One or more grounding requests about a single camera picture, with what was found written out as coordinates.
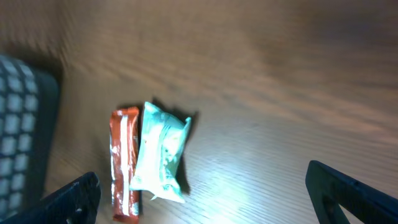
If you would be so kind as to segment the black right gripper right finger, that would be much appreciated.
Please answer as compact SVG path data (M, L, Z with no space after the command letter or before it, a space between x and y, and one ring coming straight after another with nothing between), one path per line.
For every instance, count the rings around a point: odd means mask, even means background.
M342 208L363 223L397 223L397 199L319 161L310 161L305 185L320 223L348 223Z

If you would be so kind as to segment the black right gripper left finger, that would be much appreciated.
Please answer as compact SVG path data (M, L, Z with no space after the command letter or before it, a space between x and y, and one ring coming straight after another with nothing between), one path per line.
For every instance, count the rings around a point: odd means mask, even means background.
M100 200L100 180L87 172L1 224L95 224Z

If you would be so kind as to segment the orange-red snack bar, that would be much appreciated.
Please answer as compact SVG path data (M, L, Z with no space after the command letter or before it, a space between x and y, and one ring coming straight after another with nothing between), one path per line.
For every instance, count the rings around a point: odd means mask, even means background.
M115 110L109 120L113 220L139 223L139 192L130 189L138 156L139 109Z

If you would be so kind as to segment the light green wipes pack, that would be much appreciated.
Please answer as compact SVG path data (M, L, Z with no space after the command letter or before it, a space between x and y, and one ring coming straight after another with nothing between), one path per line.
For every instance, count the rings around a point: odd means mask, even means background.
M152 103L144 103L141 145L131 190L149 191L153 199L185 202L176 175L191 124L191 117L182 121Z

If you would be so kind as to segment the grey plastic mesh basket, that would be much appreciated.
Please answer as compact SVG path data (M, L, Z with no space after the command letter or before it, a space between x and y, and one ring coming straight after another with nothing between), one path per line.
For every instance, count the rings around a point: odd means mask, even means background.
M59 98L59 83L52 74L1 56L2 220L43 195Z

